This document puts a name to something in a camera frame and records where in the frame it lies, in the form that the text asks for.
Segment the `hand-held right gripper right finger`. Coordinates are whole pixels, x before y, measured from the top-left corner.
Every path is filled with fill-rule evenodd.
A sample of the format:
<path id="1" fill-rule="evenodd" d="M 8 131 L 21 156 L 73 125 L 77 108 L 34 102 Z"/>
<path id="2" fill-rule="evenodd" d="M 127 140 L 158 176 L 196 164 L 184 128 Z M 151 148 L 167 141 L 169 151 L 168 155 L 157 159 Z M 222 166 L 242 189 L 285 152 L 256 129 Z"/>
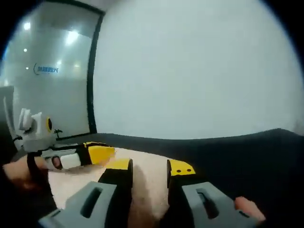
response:
<path id="1" fill-rule="evenodd" d="M 161 228 L 256 228 L 259 224 L 184 161 L 167 160 L 167 187 L 169 208 L 159 222 Z"/>

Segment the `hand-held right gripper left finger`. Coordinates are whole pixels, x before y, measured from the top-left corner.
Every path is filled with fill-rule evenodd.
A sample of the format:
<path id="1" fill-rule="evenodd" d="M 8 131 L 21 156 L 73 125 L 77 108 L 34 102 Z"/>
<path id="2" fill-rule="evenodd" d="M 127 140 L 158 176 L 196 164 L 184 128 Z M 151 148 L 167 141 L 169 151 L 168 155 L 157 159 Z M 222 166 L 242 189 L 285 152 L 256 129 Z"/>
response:
<path id="1" fill-rule="evenodd" d="M 125 228 L 132 202 L 133 161 L 109 162 L 97 182 L 91 181 L 38 221 L 40 228 Z"/>

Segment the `person's right hand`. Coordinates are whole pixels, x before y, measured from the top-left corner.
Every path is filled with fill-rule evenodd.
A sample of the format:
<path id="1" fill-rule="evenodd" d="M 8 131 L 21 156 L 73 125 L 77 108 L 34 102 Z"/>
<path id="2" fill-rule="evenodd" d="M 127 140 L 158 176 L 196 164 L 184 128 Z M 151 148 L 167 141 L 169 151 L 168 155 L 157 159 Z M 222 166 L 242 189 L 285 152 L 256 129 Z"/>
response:
<path id="1" fill-rule="evenodd" d="M 234 200 L 235 209 L 241 210 L 244 213 L 256 218 L 258 221 L 265 221 L 265 216 L 258 209 L 257 205 L 245 197 L 237 197 Z"/>

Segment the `person's left hand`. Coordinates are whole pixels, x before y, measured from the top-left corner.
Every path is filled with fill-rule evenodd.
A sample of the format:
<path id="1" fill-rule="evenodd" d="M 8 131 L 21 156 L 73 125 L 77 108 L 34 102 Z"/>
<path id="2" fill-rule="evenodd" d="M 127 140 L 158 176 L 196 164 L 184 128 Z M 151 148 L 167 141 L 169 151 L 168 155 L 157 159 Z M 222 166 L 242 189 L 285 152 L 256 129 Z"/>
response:
<path id="1" fill-rule="evenodd" d="M 20 190 L 38 190 L 48 186 L 48 168 L 40 156 L 28 154 L 2 167 L 8 180 Z"/>

